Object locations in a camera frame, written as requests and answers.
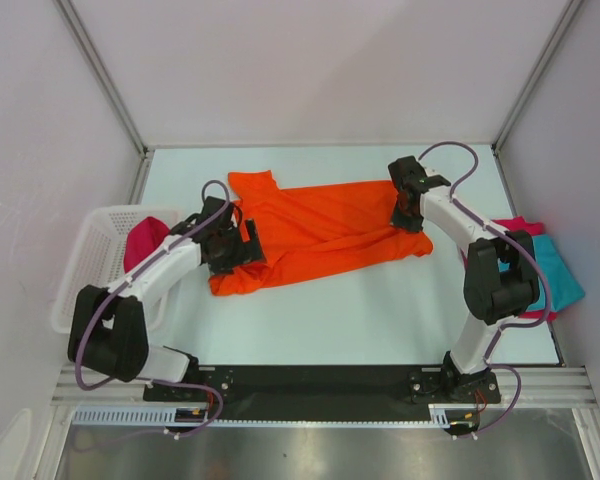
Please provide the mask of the orange t-shirt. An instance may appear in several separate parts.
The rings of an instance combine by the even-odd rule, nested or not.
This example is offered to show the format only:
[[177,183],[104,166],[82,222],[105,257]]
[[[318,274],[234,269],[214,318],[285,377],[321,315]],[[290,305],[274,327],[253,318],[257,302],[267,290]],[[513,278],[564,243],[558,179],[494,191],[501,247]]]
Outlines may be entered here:
[[264,261],[209,280],[213,295],[251,294],[431,254],[423,233],[391,226],[388,180],[280,188],[271,172],[231,172],[236,206],[254,221]]

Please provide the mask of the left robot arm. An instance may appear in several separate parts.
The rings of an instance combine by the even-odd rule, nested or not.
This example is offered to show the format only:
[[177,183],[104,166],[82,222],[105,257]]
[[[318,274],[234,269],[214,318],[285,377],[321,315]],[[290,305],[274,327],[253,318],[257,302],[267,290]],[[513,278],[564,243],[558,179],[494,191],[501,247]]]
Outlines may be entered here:
[[149,310],[201,266],[219,277],[264,259],[255,221],[236,204],[207,197],[201,212],[172,227],[122,277],[79,291],[68,341],[75,375],[88,368],[108,381],[157,380],[179,399],[194,397],[201,387],[194,357],[151,343]]

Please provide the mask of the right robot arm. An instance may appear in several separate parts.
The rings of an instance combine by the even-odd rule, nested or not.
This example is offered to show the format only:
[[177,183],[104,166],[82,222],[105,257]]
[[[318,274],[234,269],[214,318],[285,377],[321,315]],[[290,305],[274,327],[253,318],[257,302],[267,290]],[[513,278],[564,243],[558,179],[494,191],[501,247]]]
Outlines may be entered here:
[[504,230],[465,206],[451,183],[413,156],[388,166],[397,192],[390,224],[419,233],[429,221],[454,241],[465,259],[463,296],[469,315],[445,354],[441,388],[453,401],[473,394],[489,372],[487,359],[501,328],[539,298],[539,273],[531,235]]

